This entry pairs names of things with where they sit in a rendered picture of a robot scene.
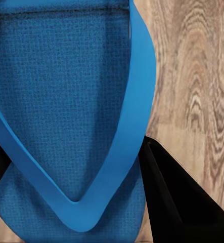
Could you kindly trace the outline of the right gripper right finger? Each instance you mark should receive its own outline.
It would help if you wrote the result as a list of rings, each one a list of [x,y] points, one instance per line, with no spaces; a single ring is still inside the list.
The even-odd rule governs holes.
[[[156,140],[138,153],[153,243],[224,243],[224,210]]]

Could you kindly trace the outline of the sandal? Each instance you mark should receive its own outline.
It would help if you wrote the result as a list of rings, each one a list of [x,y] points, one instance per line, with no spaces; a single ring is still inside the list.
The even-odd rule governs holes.
[[[0,0],[0,217],[25,243],[134,243],[156,83],[133,0]]]

